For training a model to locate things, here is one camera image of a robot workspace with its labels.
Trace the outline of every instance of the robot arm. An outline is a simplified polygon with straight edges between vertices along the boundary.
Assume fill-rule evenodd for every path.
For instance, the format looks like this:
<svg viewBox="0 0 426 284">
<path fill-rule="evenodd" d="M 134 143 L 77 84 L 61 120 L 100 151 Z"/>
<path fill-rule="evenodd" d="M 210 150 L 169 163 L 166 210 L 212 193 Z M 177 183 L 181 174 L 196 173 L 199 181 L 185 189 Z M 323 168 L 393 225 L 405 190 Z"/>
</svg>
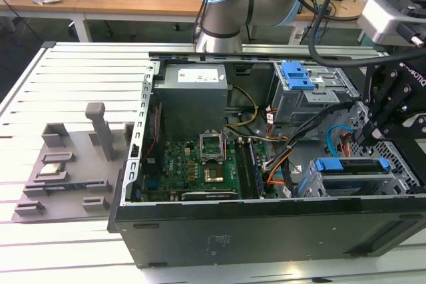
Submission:
<svg viewBox="0 0 426 284">
<path fill-rule="evenodd" d="M 208 0 L 197 52 L 239 53 L 240 29 L 244 25 L 287 25 L 294 20 L 296 0 Z"/>
</svg>

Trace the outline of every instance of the white table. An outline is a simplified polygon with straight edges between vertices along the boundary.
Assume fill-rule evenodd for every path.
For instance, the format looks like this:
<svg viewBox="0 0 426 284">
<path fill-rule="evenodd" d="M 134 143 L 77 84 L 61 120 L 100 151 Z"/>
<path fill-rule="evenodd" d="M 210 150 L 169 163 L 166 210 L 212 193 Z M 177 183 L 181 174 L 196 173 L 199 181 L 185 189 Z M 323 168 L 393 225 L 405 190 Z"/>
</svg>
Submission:
<svg viewBox="0 0 426 284">
<path fill-rule="evenodd" d="M 380 258 L 137 269 L 107 221 L 18 224 L 11 216 L 43 144 L 47 122 L 91 130 L 86 103 L 105 102 L 112 129 L 134 120 L 147 51 L 190 45 L 58 43 L 41 49 L 0 104 L 0 283 L 425 283 L 426 231 Z M 245 46 L 247 52 L 303 53 L 306 47 Z M 321 54 L 371 57 L 364 47 L 322 47 Z"/>
</svg>

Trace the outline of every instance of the sticker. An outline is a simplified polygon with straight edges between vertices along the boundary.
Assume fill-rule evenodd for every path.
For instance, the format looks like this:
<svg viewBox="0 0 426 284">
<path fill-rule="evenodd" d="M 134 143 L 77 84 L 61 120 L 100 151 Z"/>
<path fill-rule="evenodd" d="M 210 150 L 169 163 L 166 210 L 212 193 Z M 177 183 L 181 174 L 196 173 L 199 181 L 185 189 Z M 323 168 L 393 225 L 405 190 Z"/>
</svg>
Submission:
<svg viewBox="0 0 426 284">
<path fill-rule="evenodd" d="M 287 189 L 286 186 L 282 187 L 282 193 L 284 194 L 284 197 L 287 199 L 290 199 L 292 197 L 292 192 L 289 189 Z"/>
<path fill-rule="evenodd" d="M 293 171 L 291 171 L 290 173 L 292 174 L 301 174 L 302 172 L 302 166 L 295 166 Z"/>
<path fill-rule="evenodd" d="M 312 82 L 322 82 L 324 83 L 324 80 L 322 80 L 322 78 L 320 76 L 311 76 L 311 81 Z"/>
<path fill-rule="evenodd" d="M 221 252 L 227 252 L 231 241 L 231 235 L 211 235 L 207 238 L 206 255 L 217 256 Z"/>
<path fill-rule="evenodd" d="M 180 69 L 178 82 L 219 82 L 218 69 Z"/>
<path fill-rule="evenodd" d="M 274 124 L 274 115 L 271 113 L 266 114 L 266 122 L 268 124 Z"/>
</svg>

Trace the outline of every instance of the motherboard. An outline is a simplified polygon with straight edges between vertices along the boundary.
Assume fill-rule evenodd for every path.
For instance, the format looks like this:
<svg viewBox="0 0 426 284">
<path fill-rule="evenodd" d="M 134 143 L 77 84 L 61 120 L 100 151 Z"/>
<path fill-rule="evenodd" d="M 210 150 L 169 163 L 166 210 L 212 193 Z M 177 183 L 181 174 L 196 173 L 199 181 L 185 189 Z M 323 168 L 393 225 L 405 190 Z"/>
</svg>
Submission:
<svg viewBox="0 0 426 284">
<path fill-rule="evenodd" d="M 262 141 L 209 139 L 167 141 L 163 170 L 146 176 L 144 201 L 238 200 L 265 195 Z"/>
</svg>

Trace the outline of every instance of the ram slot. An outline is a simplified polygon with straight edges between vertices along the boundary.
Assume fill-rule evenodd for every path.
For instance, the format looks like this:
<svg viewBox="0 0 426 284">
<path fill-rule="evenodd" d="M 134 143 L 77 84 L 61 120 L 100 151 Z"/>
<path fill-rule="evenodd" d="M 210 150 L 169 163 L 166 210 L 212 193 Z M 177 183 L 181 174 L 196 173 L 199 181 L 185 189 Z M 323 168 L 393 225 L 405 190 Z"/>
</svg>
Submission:
<svg viewBox="0 0 426 284">
<path fill-rule="evenodd" d="M 242 198 L 258 199 L 259 194 L 255 174 L 252 172 L 253 166 L 248 142 L 235 141 L 235 157 Z"/>
</svg>

